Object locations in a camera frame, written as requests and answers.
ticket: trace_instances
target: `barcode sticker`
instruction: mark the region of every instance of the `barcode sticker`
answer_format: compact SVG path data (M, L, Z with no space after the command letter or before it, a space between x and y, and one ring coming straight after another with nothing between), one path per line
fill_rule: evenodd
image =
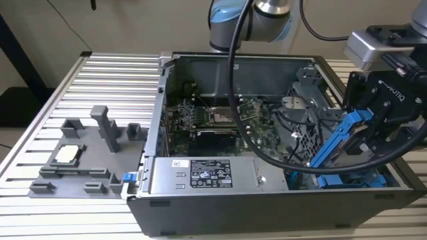
M188 168L189 161L188 160L173 160L172 168Z

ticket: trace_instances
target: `power supply label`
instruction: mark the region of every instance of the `power supply label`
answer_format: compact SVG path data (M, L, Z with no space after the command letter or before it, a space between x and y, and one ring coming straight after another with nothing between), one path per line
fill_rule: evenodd
M193 188L232 188L229 160L191 160L189 185Z

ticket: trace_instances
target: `table surface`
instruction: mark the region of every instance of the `table surface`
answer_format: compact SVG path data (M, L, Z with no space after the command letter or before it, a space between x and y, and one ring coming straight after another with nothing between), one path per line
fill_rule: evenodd
M357 70L353 64L345 60L327 62L345 83L348 73ZM149 239L124 200L32 199L26 193L62 136L58 127L65 118L77 117L85 126L94 126L90 108L106 105L108 117L118 126L132 122L149 127L157 66L157 55L93 53L90 57L78 58L0 164L0 237L12 240ZM427 150L409 152L403 158L427 184ZM403 209L381 212L352 230L203 235L192 239L425 240L427 197Z

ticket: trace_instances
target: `computer chassis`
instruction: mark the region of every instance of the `computer chassis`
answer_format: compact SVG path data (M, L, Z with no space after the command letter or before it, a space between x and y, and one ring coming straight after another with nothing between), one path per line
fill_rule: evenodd
M239 136L224 100L227 55L173 52L160 60L142 170L126 192L145 235L351 229L427 193L401 158L379 169L387 176L384 187L323 189L309 175L291 183L292 173L267 164ZM233 75L252 141L277 160L304 164L336 126L289 123L303 140L300 159L287 159L295 140L275 112L305 123L316 123L319 113L340 118L345 87L325 60L237 54ZM345 156L345 161L368 158L367 153Z

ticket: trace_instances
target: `circuit board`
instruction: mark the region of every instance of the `circuit board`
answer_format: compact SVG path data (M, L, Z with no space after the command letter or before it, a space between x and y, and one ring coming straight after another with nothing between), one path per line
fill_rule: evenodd
M287 152L268 113L268 105L255 97L241 97L237 111L247 133L257 148L271 157ZM185 99L167 109L168 155L171 157L249 156L253 152L244 142L227 106L195 106Z

